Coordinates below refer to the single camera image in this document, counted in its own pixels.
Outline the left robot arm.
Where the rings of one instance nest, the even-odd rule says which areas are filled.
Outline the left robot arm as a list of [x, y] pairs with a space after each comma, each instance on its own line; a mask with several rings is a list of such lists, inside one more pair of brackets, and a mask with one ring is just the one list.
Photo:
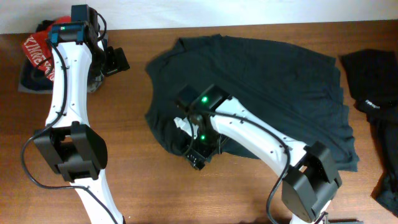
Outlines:
[[62, 176], [62, 190], [77, 192], [92, 223], [124, 223], [106, 180], [108, 151], [88, 121], [91, 84], [130, 68], [123, 49], [108, 45], [103, 16], [87, 4], [73, 5], [71, 20], [55, 24], [47, 43], [54, 72], [45, 127], [28, 139], [49, 167]]

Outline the dark green t-shirt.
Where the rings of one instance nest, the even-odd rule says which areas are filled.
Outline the dark green t-shirt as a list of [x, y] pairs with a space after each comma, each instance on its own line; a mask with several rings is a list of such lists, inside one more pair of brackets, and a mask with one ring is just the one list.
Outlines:
[[216, 85], [280, 132], [309, 145], [322, 142], [339, 170], [355, 172], [359, 157], [335, 63], [333, 57], [272, 40], [182, 37], [146, 66], [153, 97], [145, 118], [159, 144], [179, 156], [190, 138], [174, 123], [183, 117], [177, 93], [185, 86], [202, 93]]

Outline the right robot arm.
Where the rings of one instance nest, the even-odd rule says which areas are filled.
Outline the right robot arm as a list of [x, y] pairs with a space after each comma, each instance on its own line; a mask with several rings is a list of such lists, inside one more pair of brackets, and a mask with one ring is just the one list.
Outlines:
[[176, 127], [191, 140], [183, 153], [201, 170], [211, 156], [233, 140], [268, 165], [278, 176], [266, 208], [278, 188], [282, 202], [292, 212], [291, 223], [328, 223], [327, 208], [342, 185], [330, 150], [317, 141], [311, 146], [276, 130], [246, 109], [237, 98], [217, 86], [197, 93], [182, 88], [175, 103], [185, 113]]

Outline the black garment white logo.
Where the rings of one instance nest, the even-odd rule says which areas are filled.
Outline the black garment white logo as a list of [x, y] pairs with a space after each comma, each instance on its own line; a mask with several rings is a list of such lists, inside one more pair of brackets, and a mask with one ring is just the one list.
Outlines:
[[387, 174], [376, 202], [397, 216], [397, 54], [364, 49], [340, 56], [355, 107], [374, 126]]

